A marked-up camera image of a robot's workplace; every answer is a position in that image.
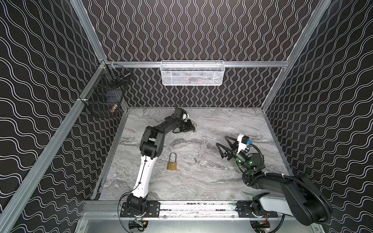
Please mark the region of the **brass padlock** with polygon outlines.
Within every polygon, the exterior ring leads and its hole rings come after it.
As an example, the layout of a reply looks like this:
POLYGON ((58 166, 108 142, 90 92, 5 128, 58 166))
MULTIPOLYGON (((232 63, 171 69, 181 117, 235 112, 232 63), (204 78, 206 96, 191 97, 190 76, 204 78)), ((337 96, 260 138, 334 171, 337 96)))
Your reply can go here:
POLYGON ((167 163, 167 170, 168 171, 176 171, 177 170, 177 154, 172 152, 169 155, 169 160, 167 163))

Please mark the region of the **small black padlock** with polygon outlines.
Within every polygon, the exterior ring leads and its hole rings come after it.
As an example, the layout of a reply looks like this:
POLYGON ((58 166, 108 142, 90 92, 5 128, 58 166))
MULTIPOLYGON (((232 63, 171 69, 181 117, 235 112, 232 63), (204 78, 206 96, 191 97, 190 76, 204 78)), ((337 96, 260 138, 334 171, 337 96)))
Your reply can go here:
POLYGON ((194 125, 193 123, 187 123, 187 124, 186 124, 186 131, 187 131, 187 132, 190 132, 190 131, 192 131, 192 132, 196 132, 196 127, 195 127, 195 125, 194 125))

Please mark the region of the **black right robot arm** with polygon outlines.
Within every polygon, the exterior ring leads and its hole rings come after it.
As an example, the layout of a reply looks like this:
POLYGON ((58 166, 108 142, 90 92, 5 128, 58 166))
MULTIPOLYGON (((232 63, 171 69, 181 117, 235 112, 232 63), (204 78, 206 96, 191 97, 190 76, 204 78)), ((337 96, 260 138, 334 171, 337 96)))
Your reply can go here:
POLYGON ((263 190, 252 198, 253 215, 262 217, 277 212, 292 216, 306 226, 330 223, 331 203, 306 175, 265 172, 265 157, 248 136, 225 136, 225 140, 228 146, 216 143, 221 158, 235 161, 247 187, 263 190))

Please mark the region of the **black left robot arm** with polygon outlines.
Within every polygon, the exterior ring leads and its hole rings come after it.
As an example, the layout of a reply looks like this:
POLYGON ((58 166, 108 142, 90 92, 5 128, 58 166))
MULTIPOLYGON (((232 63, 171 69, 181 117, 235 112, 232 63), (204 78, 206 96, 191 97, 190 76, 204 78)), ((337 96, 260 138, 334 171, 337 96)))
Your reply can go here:
POLYGON ((195 126, 189 119, 186 110, 176 107, 171 116, 156 126, 147 126, 140 142, 141 163, 135 187, 127 197, 125 208, 135 216, 146 214, 149 182, 153 167, 162 154, 165 137, 169 132, 186 133, 195 131, 195 126))

